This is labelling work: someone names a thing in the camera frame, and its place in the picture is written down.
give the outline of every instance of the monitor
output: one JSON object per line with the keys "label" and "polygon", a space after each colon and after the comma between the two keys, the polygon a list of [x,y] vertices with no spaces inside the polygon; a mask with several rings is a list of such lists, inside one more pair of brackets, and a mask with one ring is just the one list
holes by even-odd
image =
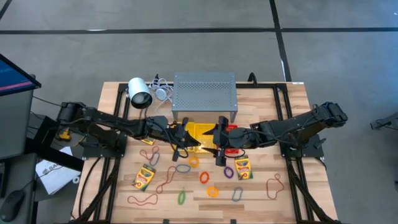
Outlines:
{"label": "monitor", "polygon": [[34,77],[0,54],[0,96],[40,88]]}

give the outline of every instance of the wooden tabletop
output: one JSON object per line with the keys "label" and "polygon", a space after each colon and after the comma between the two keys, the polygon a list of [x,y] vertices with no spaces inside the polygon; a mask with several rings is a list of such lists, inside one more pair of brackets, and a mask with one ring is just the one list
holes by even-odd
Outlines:
{"label": "wooden tabletop", "polygon": [[[113,113],[118,82],[104,83],[98,109],[106,113]],[[293,115],[298,115],[310,110],[307,94],[303,84],[287,83],[289,99]],[[271,89],[237,89],[238,92],[238,114],[235,124],[242,127],[249,127],[249,124],[259,121],[277,119],[275,109],[274,94]],[[284,118],[287,117],[283,103],[283,96],[280,93]],[[155,103],[149,108],[148,116],[155,115],[157,105]],[[171,104],[161,105],[158,114],[164,115],[171,123],[173,116]],[[215,123],[218,116],[224,115],[229,118],[228,113],[180,113],[179,118],[184,116],[190,118],[190,121],[197,123]],[[139,110],[130,106],[129,119],[137,118]],[[151,194],[156,193],[156,187],[165,182],[167,170],[170,166],[177,164],[188,164],[188,159],[180,158],[177,162],[172,161],[172,150],[168,143],[156,141],[155,146],[160,147],[160,160],[155,166],[156,173],[152,182],[145,192],[137,190],[131,185],[137,172],[143,164],[148,164],[148,160],[140,156],[139,151],[145,150],[151,155],[152,146],[133,138],[128,138],[126,154],[121,159],[121,165],[116,189],[116,198],[114,201],[112,223],[161,223],[163,219],[169,219],[171,223],[229,223],[231,219],[237,219],[238,223],[295,223],[292,196],[289,188],[289,180],[285,160],[280,155],[279,145],[248,149],[254,178],[251,180],[238,180],[235,175],[232,179],[227,179],[223,173],[223,167],[215,166],[215,159],[210,154],[196,154],[199,157],[200,164],[193,168],[189,173],[183,174],[176,172],[171,183],[164,185],[164,191],[158,194],[156,205],[147,204],[138,206],[127,202],[129,196],[134,196],[138,200],[144,200]],[[74,216],[78,214],[78,201],[83,182],[86,179],[88,170],[96,159],[88,159],[85,162],[81,175],[78,193],[76,195],[75,206],[73,208]],[[100,184],[101,171],[103,166],[101,159],[87,182],[83,195],[84,210],[92,201],[98,192]],[[319,206],[333,219],[337,219],[335,206],[330,192],[328,178],[325,168],[315,159],[303,159],[305,174],[307,177],[308,188]],[[227,165],[234,167],[233,159],[227,160]],[[210,180],[206,184],[201,184],[199,176],[201,172],[207,171],[210,174]],[[267,196],[266,182],[273,179],[275,174],[281,176],[284,190],[277,194],[275,200]],[[220,194],[216,198],[207,195],[208,187],[216,187]],[[242,199],[238,202],[232,201],[233,190],[236,187],[243,189]],[[269,196],[275,197],[275,193],[282,188],[276,180],[269,181]],[[181,190],[186,191],[186,199],[183,205],[178,205],[177,198]],[[302,216],[306,219],[305,206],[301,193],[299,194]],[[101,218],[105,217],[106,206],[108,204],[108,193],[104,197]],[[148,202],[154,203],[155,196],[152,196]]]}

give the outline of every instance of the concrete floor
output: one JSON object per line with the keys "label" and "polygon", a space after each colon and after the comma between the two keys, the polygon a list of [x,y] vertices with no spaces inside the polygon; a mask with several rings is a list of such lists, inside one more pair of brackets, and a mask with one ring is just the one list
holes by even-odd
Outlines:
{"label": "concrete floor", "polygon": [[[281,27],[395,27],[393,0],[276,0]],[[264,0],[13,0],[0,30],[273,27]],[[305,82],[311,103],[335,101],[347,113],[343,128],[322,132],[328,177],[339,219],[396,223],[396,132],[369,123],[398,111],[398,33],[284,33],[294,82]],[[96,106],[103,82],[132,77],[171,80],[175,72],[234,72],[244,81],[283,81],[274,33],[0,35],[0,53],[43,87],[54,102]],[[34,101],[55,117],[58,108]],[[76,185],[39,203],[37,223],[65,222]]]}

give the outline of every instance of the orange rubber band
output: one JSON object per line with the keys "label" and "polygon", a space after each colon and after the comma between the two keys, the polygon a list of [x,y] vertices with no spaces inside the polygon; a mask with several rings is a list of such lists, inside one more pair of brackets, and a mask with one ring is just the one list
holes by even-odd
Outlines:
{"label": "orange rubber band", "polygon": [[210,197],[217,197],[218,196],[218,189],[216,187],[208,187],[207,188],[207,195]]}
{"label": "orange rubber band", "polygon": [[[206,180],[202,180],[203,175],[206,175],[206,176],[207,176]],[[203,183],[203,184],[207,183],[207,182],[209,181],[209,179],[210,179],[209,173],[207,173],[206,171],[202,172],[202,173],[200,174],[200,176],[199,176],[199,180],[200,180],[200,182]]]}
{"label": "orange rubber band", "polygon": [[189,162],[188,163],[193,168],[196,168],[196,167],[199,166],[199,159],[196,156],[193,156],[193,157],[189,158]]}

